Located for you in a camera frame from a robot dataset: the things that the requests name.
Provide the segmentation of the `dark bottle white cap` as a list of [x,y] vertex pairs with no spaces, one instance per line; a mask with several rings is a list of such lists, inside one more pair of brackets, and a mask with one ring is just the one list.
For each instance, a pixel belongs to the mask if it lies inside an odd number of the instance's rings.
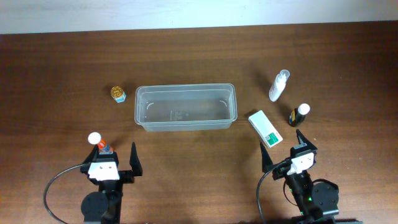
[[307,103],[302,103],[291,112],[289,116],[289,125],[291,127],[299,126],[305,120],[305,117],[309,112],[310,106]]

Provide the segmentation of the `white spray bottle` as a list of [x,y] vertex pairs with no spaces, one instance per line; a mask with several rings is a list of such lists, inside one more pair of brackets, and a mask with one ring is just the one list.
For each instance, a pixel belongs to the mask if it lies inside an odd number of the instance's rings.
[[279,99],[280,95],[285,89],[289,77],[290,77],[290,72],[288,70],[281,70],[279,74],[276,76],[269,90],[269,98],[272,102],[275,102]]

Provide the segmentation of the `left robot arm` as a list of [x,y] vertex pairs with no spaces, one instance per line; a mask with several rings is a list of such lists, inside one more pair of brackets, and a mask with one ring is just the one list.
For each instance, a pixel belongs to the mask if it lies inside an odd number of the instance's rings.
[[98,190],[88,194],[81,203],[84,223],[120,222],[123,185],[133,184],[134,178],[142,175],[135,143],[131,146],[129,164],[129,170],[119,170],[118,155],[115,152],[101,154],[98,146],[83,161],[80,172],[98,186]]

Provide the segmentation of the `small jar gold lid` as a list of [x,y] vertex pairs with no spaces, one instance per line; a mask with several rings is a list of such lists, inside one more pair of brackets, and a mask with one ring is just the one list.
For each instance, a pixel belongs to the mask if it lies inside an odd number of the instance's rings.
[[117,103],[122,103],[126,99],[126,93],[120,86],[112,87],[111,96]]

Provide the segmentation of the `white green medicine box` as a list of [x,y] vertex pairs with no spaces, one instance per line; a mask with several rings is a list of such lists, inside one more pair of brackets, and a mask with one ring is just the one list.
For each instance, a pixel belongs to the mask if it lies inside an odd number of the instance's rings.
[[248,120],[268,148],[272,148],[283,141],[282,136],[262,110],[250,115]]

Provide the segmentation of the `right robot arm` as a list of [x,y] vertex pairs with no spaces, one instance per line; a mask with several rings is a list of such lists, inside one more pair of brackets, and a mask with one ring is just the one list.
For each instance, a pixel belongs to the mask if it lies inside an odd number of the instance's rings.
[[335,223],[339,214],[338,186],[326,179],[312,180],[307,170],[316,164],[317,147],[312,144],[299,129],[296,130],[298,145],[290,149],[290,156],[279,163],[273,163],[266,147],[260,144],[262,172],[256,187],[256,200],[263,223],[266,222],[261,209],[259,192],[263,180],[272,174],[274,180],[284,179],[300,215],[291,218],[292,223]]

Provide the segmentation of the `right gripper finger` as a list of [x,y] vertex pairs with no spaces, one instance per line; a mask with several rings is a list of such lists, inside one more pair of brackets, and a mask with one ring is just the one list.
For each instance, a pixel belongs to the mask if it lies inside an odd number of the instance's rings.
[[263,173],[267,173],[274,168],[274,163],[267,152],[267,148],[262,142],[260,142],[260,149],[262,158],[262,171]]
[[299,129],[296,129],[297,139],[300,145],[308,146],[311,150],[317,150],[317,147],[310,142]]

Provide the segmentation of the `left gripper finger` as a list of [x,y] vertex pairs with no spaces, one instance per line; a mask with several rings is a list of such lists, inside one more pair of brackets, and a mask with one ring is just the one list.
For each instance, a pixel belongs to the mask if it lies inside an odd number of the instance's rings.
[[98,149],[99,149],[99,147],[95,144],[92,151],[88,154],[86,159],[83,161],[83,164],[89,164],[89,163],[95,161],[97,158],[97,155],[98,155]]
[[143,175],[142,166],[141,166],[141,162],[137,155],[137,149],[136,149],[135,142],[133,142],[132,146],[131,146],[131,154],[130,154],[129,164],[131,166],[132,174],[134,177]]

